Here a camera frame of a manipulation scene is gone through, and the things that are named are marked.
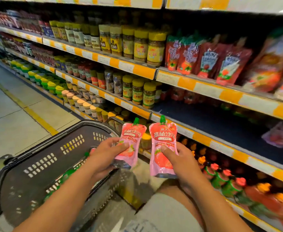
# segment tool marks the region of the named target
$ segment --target heinz ketchup pouch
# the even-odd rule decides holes
[[[125,123],[122,127],[122,133],[118,144],[128,143],[130,146],[125,151],[118,154],[113,162],[117,168],[130,169],[137,163],[139,142],[147,127],[140,125],[139,119],[135,118],[133,124]]]
[[[177,178],[170,161],[161,152],[161,145],[165,145],[178,155],[176,124],[166,124],[165,116],[161,116],[160,123],[150,125],[149,130],[152,141],[150,175],[158,178]]]

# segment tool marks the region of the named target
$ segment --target yellow floor line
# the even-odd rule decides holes
[[[39,123],[44,129],[46,129],[52,136],[56,135],[58,131],[56,131],[50,124],[48,124],[43,118],[37,115],[31,108],[25,105],[19,98],[14,96],[12,93],[5,89],[0,84],[0,90],[2,90],[12,101],[14,101],[19,107],[21,107],[29,116],[31,116],[37,123]]]

